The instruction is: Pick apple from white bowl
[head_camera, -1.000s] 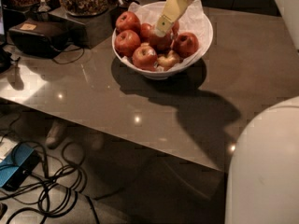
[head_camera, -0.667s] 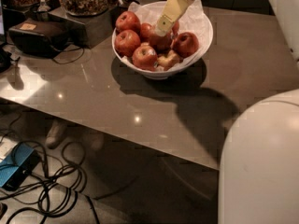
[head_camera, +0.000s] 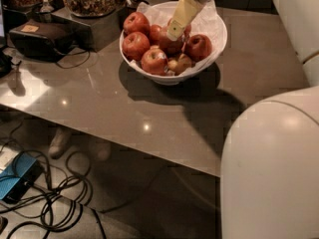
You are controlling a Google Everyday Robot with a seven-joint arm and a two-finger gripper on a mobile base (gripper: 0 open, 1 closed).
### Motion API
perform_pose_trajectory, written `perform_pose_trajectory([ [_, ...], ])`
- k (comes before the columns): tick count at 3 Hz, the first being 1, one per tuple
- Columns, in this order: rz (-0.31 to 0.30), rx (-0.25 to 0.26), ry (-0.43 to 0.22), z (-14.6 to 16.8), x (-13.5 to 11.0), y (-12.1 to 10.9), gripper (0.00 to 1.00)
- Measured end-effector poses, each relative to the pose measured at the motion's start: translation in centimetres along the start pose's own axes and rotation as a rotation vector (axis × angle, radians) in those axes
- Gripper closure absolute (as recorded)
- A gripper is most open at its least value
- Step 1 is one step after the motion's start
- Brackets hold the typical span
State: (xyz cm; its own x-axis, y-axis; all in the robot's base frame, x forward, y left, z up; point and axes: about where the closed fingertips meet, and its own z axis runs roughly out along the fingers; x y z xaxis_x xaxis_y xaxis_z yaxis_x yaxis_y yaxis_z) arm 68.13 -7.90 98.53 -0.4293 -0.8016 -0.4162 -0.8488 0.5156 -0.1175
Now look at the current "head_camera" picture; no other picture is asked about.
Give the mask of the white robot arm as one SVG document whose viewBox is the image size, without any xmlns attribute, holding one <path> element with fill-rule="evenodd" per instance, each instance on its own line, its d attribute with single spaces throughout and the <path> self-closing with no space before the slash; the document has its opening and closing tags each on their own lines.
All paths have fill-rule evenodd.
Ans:
<svg viewBox="0 0 319 239">
<path fill-rule="evenodd" d="M 308 88 L 241 114 L 220 166 L 222 239 L 319 239 L 319 0 L 272 0 Z"/>
</svg>

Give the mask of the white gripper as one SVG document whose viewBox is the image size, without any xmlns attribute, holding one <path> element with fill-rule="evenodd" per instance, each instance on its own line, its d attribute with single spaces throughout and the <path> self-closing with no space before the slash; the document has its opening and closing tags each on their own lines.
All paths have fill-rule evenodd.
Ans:
<svg viewBox="0 0 319 239">
<path fill-rule="evenodd" d="M 184 32 L 185 28 L 192 22 L 202 10 L 203 4 L 210 0 L 178 0 L 172 18 L 168 24 L 166 35 L 176 41 Z"/>
</svg>

